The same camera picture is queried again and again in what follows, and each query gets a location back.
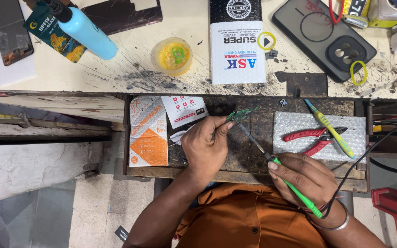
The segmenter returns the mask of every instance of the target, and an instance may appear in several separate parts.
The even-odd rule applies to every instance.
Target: orange package
[[[130,167],[167,166],[166,111],[160,96],[139,96],[130,104]]]

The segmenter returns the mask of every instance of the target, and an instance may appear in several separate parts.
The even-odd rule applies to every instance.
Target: red pliers
[[[335,128],[335,131],[338,134],[344,133],[348,128],[347,127],[337,127]],[[286,135],[283,137],[283,140],[285,142],[288,142],[290,140],[294,140],[296,138],[301,138],[301,137],[310,137],[310,136],[315,136],[315,137],[320,137],[318,139],[318,142],[308,149],[307,151],[303,152],[302,154],[306,154],[308,156],[312,156],[315,153],[319,152],[321,149],[323,149],[327,144],[333,143],[331,140],[334,139],[334,137],[330,134],[329,131],[327,131],[327,128],[322,128],[322,129],[310,129],[310,130],[304,130],[304,131],[298,131],[295,133],[291,133],[289,135]]]

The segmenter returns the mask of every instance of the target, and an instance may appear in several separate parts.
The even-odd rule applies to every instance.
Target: workbench
[[[79,8],[102,2],[73,1]],[[43,42],[33,43],[37,76],[0,86],[0,91],[293,96],[286,77],[279,77],[279,73],[306,73],[306,80],[312,80],[311,74],[322,74],[323,71],[271,22],[273,13],[284,2],[286,0],[262,1],[263,28],[277,38],[274,49],[278,51],[277,59],[266,61],[267,83],[264,84],[212,85],[208,0],[160,0],[162,22],[110,36],[118,47],[113,59],[102,60],[87,51],[74,64]],[[339,3],[334,1],[334,5],[338,10]],[[389,50],[390,31],[378,28],[355,30],[378,51],[367,64],[367,82],[355,86],[350,80],[336,83],[327,78],[322,83],[328,90],[319,95],[397,99],[397,55]],[[160,73],[154,59],[157,43],[173,36],[187,41],[193,52],[190,70],[178,77]]]
[[[309,108],[301,99],[287,99],[288,105],[283,108],[278,101],[269,98],[241,98],[241,97],[204,97],[210,115],[229,115],[234,110],[243,110],[255,106],[260,108],[254,112],[243,124],[251,131],[254,138],[267,151],[272,152],[273,119],[275,111],[310,113]],[[353,116],[353,101],[339,99],[312,99],[312,104],[326,115]],[[178,129],[168,128],[168,136]],[[228,133],[228,156],[226,162],[217,173],[214,181],[273,185],[268,173],[266,160],[260,150],[249,140],[238,126],[234,126]],[[174,178],[187,165],[186,156],[179,145],[168,147],[168,166],[127,167],[126,173],[131,176]],[[353,162],[321,160],[335,174],[339,183]],[[342,190],[354,192],[367,191],[367,166],[359,163],[345,181]]]

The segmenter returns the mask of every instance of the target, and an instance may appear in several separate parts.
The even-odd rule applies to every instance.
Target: white tabletop
[[[100,0],[74,0],[79,8]],[[44,42],[33,43],[37,76],[21,82],[0,86],[0,90],[19,91],[84,91],[126,93],[224,94],[224,95],[286,95],[286,82],[278,82],[274,72],[323,73],[272,22],[273,13],[285,0],[263,0],[263,27],[277,38],[277,63],[266,62],[267,83],[210,84],[209,7],[207,0],[161,0],[163,21],[111,35],[117,55],[102,60],[90,51],[76,64],[58,54]],[[349,80],[336,83],[328,79],[329,97],[397,99],[397,54],[389,49],[388,29],[355,29],[378,54],[367,63],[368,79],[361,86]],[[190,70],[178,77],[158,72],[154,48],[169,37],[187,41],[193,51]]]

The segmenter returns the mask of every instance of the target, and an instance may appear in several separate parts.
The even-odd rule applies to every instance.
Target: ask lcd package
[[[210,0],[212,83],[266,82],[261,0]]]

